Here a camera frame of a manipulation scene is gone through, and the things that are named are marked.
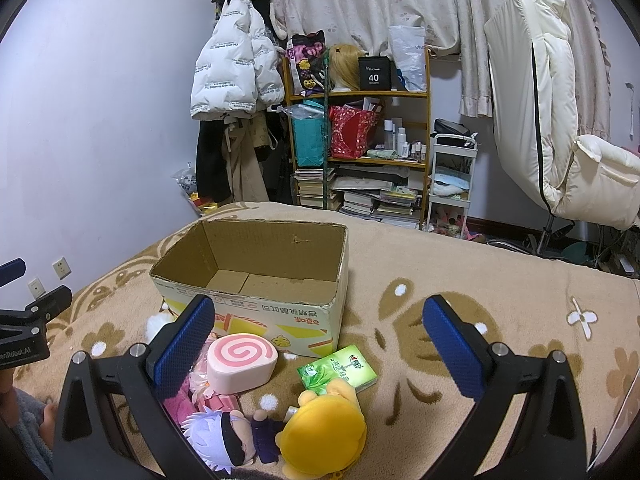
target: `pink swirl roll toy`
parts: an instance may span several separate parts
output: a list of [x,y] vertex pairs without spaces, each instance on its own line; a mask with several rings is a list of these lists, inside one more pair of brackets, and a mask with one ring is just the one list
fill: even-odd
[[216,339],[207,353],[207,377],[218,394],[252,390],[267,383],[278,352],[270,341],[254,334],[231,334]]

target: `red gift bag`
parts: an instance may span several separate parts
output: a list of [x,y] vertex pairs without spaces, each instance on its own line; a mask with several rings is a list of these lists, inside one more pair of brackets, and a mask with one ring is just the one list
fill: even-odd
[[367,153],[369,134],[380,120],[379,112],[358,110],[348,106],[331,106],[331,155],[336,158],[358,158]]

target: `silver screw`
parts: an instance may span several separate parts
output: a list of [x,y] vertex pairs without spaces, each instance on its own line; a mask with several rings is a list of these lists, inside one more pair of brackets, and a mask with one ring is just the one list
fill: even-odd
[[554,350],[553,353],[551,354],[551,357],[556,363],[564,363],[566,361],[566,356],[564,355],[564,352],[561,352],[559,350]]
[[86,354],[82,350],[79,352],[76,352],[74,356],[71,358],[71,360],[75,362],[77,365],[79,365],[85,359],[86,359]]
[[497,356],[505,356],[509,353],[509,347],[507,345],[505,345],[504,343],[494,343],[491,345],[491,350],[494,352],[494,354],[496,354]]
[[129,348],[129,354],[131,354],[133,357],[140,357],[145,352],[146,345],[142,343],[136,343],[131,348]]

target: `pink spiral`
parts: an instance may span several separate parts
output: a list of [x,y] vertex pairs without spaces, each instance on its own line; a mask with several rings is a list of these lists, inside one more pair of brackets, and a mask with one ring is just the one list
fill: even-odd
[[255,363],[261,357],[271,359],[273,347],[255,335],[228,335],[214,343],[213,353],[222,364],[241,368]]

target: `beige blanket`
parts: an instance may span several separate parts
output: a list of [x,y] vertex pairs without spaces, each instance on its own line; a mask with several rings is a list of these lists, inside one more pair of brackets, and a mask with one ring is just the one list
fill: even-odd
[[[346,479],[420,478],[455,434],[472,401],[460,396],[422,328],[421,309],[444,293],[463,320],[491,342],[520,354],[562,349],[576,377],[588,454],[600,448],[638,370],[640,302],[635,280],[542,260],[481,244],[367,222],[336,212],[276,203],[225,206],[213,218],[331,221],[350,230],[349,288],[340,348],[356,344],[379,375],[358,394],[368,425],[367,445]],[[93,285],[49,324],[51,357],[16,373],[17,386],[57,399],[71,355],[78,349],[110,356],[144,339],[146,319],[162,297],[151,265],[185,230],[149,247]],[[243,411],[274,407],[284,416],[302,384],[296,368],[311,361],[280,357],[268,384],[244,394]],[[627,402],[631,422],[639,399]],[[153,460],[123,399],[117,405],[138,455]],[[484,467],[493,465],[516,423],[514,402]],[[238,468],[238,478],[281,477],[277,465]]]

